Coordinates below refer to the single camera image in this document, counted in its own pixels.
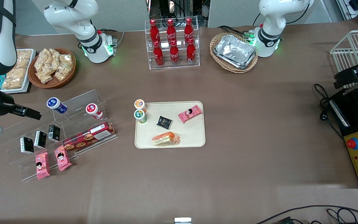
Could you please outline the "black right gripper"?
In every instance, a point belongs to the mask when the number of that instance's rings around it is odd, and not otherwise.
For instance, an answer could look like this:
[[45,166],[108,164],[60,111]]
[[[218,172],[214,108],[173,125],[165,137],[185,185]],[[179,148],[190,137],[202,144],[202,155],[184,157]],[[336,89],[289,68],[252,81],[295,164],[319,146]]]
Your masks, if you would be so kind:
[[40,120],[42,115],[40,112],[21,105],[15,105],[13,97],[0,91],[0,116],[4,116],[10,112],[21,117]]

